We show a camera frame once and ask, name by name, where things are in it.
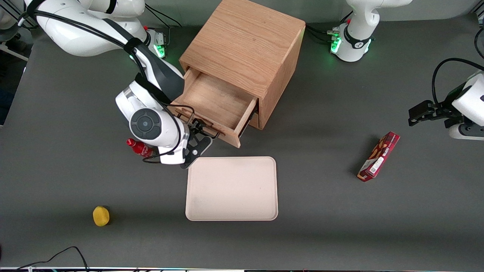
wooden cabinet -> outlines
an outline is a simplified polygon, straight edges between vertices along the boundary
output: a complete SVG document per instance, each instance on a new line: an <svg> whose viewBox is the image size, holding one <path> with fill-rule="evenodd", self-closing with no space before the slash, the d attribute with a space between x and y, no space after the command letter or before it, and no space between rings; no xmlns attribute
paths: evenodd
<svg viewBox="0 0 484 272"><path fill-rule="evenodd" d="M235 147L263 129L294 70L305 22L248 0L222 0L180 57L185 90L174 103ZM189 115L189 111L177 108Z"/></svg>

red bottle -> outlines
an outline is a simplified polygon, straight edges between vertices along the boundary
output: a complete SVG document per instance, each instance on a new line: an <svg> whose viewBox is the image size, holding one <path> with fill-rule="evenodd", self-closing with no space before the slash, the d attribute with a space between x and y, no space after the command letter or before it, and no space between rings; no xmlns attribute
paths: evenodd
<svg viewBox="0 0 484 272"><path fill-rule="evenodd" d="M156 155L155 151L143 142L135 141L134 139L129 138L126 141L126 144L129 145L136 154L142 157L148 158Z"/></svg>

open drawer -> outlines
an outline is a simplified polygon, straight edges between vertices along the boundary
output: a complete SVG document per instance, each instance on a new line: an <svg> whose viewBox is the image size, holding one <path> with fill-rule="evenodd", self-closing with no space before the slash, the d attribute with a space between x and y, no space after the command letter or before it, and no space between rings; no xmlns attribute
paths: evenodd
<svg viewBox="0 0 484 272"><path fill-rule="evenodd" d="M239 148L240 135L254 113L257 98L193 67L187 69L184 78L183 94L172 104L193 107L195 118L207 124L208 133L219 133L220 139ZM191 115L187 108L177 107L173 111L186 117Z"/></svg>

white tray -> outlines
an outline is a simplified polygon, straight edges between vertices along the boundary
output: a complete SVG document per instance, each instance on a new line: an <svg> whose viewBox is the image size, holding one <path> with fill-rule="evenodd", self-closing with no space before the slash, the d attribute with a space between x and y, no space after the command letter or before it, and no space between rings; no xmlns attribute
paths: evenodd
<svg viewBox="0 0 484 272"><path fill-rule="evenodd" d="M185 215L191 221L270 221L277 217L271 157L198 158L188 168Z"/></svg>

yellow object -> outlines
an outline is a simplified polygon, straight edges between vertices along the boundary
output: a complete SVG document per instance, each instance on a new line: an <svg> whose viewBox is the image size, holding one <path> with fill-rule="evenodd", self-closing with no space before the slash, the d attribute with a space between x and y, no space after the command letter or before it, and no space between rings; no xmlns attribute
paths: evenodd
<svg viewBox="0 0 484 272"><path fill-rule="evenodd" d="M92 212L92 218L94 219L96 226L106 226L109 222L109 211L103 206L97 206Z"/></svg>

